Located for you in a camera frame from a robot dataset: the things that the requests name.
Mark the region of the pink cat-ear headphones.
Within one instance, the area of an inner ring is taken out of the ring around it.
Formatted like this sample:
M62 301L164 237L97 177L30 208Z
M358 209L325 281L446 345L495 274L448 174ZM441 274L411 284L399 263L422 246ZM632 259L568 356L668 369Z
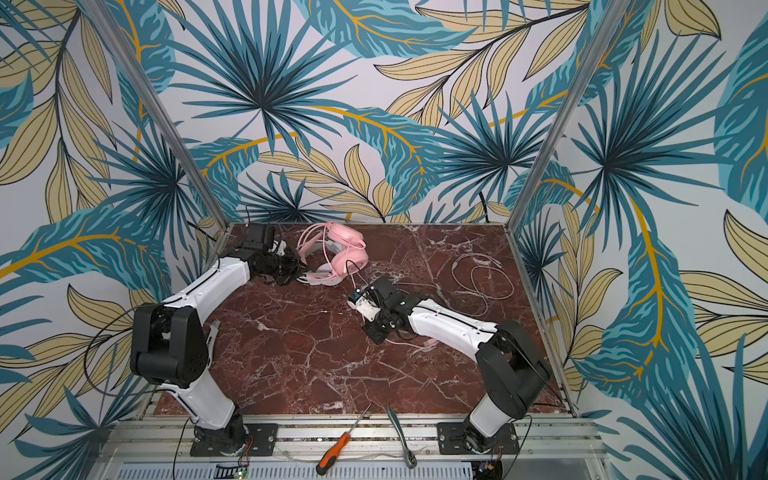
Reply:
M302 263L314 252L325 262L303 273L298 281L311 286L335 286L359 273L369 261L367 244L358 230L336 222L313 224L299 236L297 253Z

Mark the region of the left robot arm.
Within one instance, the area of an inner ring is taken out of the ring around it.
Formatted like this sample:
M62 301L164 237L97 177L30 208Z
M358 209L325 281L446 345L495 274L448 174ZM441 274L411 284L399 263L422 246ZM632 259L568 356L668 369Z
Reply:
M242 243L198 279L164 301L135 311L131 372L170 393L188 413L195 439L215 452L239 455L249 440L239 407L209 372L214 341L206 336L203 325L252 277L266 276L286 285L304 271L298 254L274 226L251 223Z

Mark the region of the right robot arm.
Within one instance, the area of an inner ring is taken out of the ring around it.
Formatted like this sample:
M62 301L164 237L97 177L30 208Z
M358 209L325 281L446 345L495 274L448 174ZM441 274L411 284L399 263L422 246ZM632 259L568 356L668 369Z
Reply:
M517 321L481 321L438 304L423 293L408 293L388 278L358 287L348 305L364 318L363 330L380 345L392 332L428 337L474 360L485 394L458 434L462 446L486 453L499 431L520 420L551 385L553 372L533 338Z

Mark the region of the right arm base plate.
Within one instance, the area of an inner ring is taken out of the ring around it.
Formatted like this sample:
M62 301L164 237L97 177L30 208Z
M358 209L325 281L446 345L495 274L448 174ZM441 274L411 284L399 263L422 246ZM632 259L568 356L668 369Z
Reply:
M440 422L436 428L442 455L514 454L520 451L520 437L512 423L504 424L492 436L484 436L468 422Z

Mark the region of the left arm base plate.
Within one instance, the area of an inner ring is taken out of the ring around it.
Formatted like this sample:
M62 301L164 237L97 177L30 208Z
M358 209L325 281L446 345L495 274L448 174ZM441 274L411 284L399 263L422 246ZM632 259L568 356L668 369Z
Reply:
M209 430L194 427L191 446L192 457L240 456L271 457L273 455L278 425L276 423L246 423L241 426Z

